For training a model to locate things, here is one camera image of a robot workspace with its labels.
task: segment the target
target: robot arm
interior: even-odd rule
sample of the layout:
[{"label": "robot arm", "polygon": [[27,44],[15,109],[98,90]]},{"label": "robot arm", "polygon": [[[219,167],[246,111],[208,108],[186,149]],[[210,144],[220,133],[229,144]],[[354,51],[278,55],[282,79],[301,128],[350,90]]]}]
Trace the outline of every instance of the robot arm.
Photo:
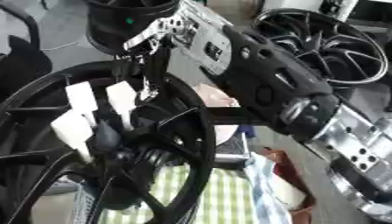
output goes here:
[{"label": "robot arm", "polygon": [[329,178],[362,212],[392,221],[392,122],[372,123],[333,94],[321,76],[252,31],[237,31],[202,5],[184,1],[124,44],[166,35],[219,88],[274,131],[292,136],[330,164]]}]

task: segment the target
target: floor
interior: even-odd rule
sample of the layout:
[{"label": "floor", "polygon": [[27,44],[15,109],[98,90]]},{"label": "floor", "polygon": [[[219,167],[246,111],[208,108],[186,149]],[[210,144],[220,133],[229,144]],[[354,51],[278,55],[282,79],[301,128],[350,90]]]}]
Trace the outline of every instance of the floor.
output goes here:
[{"label": "floor", "polygon": [[[14,4],[24,8],[31,13],[38,21],[42,37],[42,48],[52,59],[55,70],[78,65],[80,63],[107,60],[108,55],[95,50],[85,39],[84,30],[86,26],[86,6],[81,0],[48,0],[50,10],[43,10],[38,4],[38,0],[12,0]],[[18,36],[25,36],[24,26],[7,17],[8,29],[0,29],[0,38],[7,30]],[[0,52],[6,51],[6,45],[0,45]],[[191,61],[177,57],[176,65],[171,64],[170,70],[186,80],[190,85],[200,82],[208,82],[202,76],[198,68]],[[360,108],[370,111],[371,116],[376,118],[381,112],[387,100],[384,87],[369,87],[356,92],[354,99]],[[367,99],[379,99],[376,105],[370,107]],[[290,158],[297,165],[304,181],[310,187],[318,202],[313,210],[313,223],[315,224],[366,224],[369,220],[360,212],[356,211],[344,198],[340,197],[333,185],[330,184],[324,172],[326,165],[323,161],[314,157],[304,147],[298,145],[287,136],[280,136],[273,133],[268,128],[258,127],[257,139],[252,141],[256,148],[268,146],[274,149],[287,151]],[[38,208],[41,213],[48,209],[48,203],[42,203]],[[64,220],[60,217],[67,217],[69,213],[56,213],[52,219],[56,221]]]}]

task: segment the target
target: blue cloth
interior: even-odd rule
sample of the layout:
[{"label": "blue cloth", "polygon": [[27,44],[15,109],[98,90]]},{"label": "blue cloth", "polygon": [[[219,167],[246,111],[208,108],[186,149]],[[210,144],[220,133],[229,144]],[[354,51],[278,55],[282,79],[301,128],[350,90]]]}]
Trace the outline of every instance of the blue cloth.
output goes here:
[{"label": "blue cloth", "polygon": [[289,211],[275,198],[270,186],[274,166],[274,162],[254,152],[246,163],[244,171],[252,185],[257,218],[262,224],[291,224]]}]

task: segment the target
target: plaid fabric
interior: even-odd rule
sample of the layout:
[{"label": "plaid fabric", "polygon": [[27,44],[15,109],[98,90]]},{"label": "plaid fabric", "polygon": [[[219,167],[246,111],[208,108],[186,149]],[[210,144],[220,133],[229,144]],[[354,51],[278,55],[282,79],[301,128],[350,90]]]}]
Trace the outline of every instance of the plaid fabric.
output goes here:
[{"label": "plaid fabric", "polygon": [[257,210],[260,223],[291,224],[291,216],[283,204],[275,198],[269,181],[275,163],[266,157],[251,153],[251,159],[247,161],[245,173],[253,187],[253,201]]},{"label": "plaid fabric", "polygon": [[[156,178],[150,193],[168,205],[186,181],[189,166],[165,167]],[[152,211],[145,203],[136,209],[103,212],[100,224],[145,223]],[[249,182],[243,172],[214,169],[200,197],[194,224],[256,224]]]}]

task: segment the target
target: green checkered tablecloth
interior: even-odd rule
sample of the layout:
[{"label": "green checkered tablecloth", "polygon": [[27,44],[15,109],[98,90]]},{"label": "green checkered tablecloth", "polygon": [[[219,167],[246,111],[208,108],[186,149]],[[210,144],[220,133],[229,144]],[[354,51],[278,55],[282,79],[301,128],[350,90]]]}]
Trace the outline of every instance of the green checkered tablecloth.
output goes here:
[{"label": "green checkered tablecloth", "polygon": [[[189,166],[164,167],[156,178],[150,193],[168,205],[186,181]],[[136,209],[106,210],[100,224],[145,223],[152,211],[145,203]],[[201,195],[194,224],[253,224],[258,223],[252,202],[249,182],[240,171],[214,169]]]}]

